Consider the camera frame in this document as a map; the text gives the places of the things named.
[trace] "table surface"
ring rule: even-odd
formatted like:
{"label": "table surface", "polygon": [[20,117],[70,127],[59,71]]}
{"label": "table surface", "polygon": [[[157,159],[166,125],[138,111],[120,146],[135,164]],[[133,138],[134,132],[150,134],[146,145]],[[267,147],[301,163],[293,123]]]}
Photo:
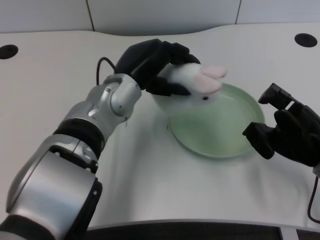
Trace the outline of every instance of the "table surface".
{"label": "table surface", "polygon": [[[320,113],[320,45],[296,44],[296,34],[320,40],[320,23],[229,25],[186,35],[157,36],[191,49],[203,64],[228,69],[225,82],[256,100],[276,83]],[[0,46],[18,54],[0,60],[0,221],[15,174],[69,109],[95,85],[97,61],[118,61],[127,47],[154,36],[114,36],[89,31],[0,34]],[[101,79],[112,73],[102,64]],[[274,126],[270,105],[261,106]],[[144,92],[127,126],[121,124],[99,160],[101,199],[90,226],[143,221],[232,222],[320,232],[307,217],[312,169],[275,154],[254,151],[233,159],[201,157],[167,130],[167,117]],[[320,196],[312,215],[320,219]]]}

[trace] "plush toy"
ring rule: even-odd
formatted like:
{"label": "plush toy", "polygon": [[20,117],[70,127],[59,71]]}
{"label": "plush toy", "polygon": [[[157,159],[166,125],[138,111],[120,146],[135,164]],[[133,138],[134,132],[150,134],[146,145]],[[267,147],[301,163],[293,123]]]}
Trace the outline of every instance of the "plush toy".
{"label": "plush toy", "polygon": [[169,84],[183,86],[189,94],[162,96],[152,95],[159,107],[168,115],[203,106],[215,101],[222,89],[217,79],[224,78],[226,70],[221,66],[202,66],[197,63],[168,64],[158,77]]}

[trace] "black hole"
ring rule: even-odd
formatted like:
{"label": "black hole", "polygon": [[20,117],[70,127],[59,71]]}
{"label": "black hole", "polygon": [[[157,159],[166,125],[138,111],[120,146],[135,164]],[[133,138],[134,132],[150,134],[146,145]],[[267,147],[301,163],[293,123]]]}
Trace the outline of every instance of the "black hole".
{"label": "black hole", "polygon": [[5,45],[0,47],[0,59],[10,59],[18,52],[18,47],[15,45]]}
{"label": "black hole", "polygon": [[317,45],[317,39],[307,33],[299,33],[294,37],[294,40],[297,44],[305,48],[312,48]]}

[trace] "black cable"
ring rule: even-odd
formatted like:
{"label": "black cable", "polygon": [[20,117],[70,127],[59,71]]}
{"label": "black cable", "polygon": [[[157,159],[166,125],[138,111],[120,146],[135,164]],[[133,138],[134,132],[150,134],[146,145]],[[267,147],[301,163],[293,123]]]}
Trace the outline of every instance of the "black cable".
{"label": "black cable", "polygon": [[308,217],[311,221],[317,223],[317,224],[320,224],[320,220],[317,220],[317,219],[314,219],[312,216],[311,216],[311,206],[312,206],[312,202],[314,201],[314,198],[315,198],[315,194],[316,194],[316,190],[317,190],[317,186],[318,186],[318,177],[316,176],[315,177],[315,181],[314,181],[314,187],[313,187],[313,191],[312,191],[312,195],[310,197],[310,201],[309,201],[309,205],[308,205]]}
{"label": "black cable", "polygon": [[110,61],[109,58],[107,58],[107,57],[105,57],[105,56],[102,57],[102,58],[100,58],[99,61],[98,61],[98,65],[97,65],[97,67],[96,67],[96,78],[95,78],[95,79],[96,79],[96,85],[97,85],[97,86],[99,85],[100,65],[101,65],[101,63],[102,63],[103,60],[107,61],[107,63],[110,64],[110,66],[113,68],[113,70],[116,71],[116,66],[112,63],[112,61]]}

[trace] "green plate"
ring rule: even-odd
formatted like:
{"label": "green plate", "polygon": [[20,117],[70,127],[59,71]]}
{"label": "green plate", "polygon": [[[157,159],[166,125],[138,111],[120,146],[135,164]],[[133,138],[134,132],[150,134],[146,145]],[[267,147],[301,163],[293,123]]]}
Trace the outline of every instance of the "green plate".
{"label": "green plate", "polygon": [[264,114],[248,93],[223,84],[217,101],[170,117],[170,129],[188,149],[213,158],[229,158],[253,148],[243,131],[251,122],[264,123]]}

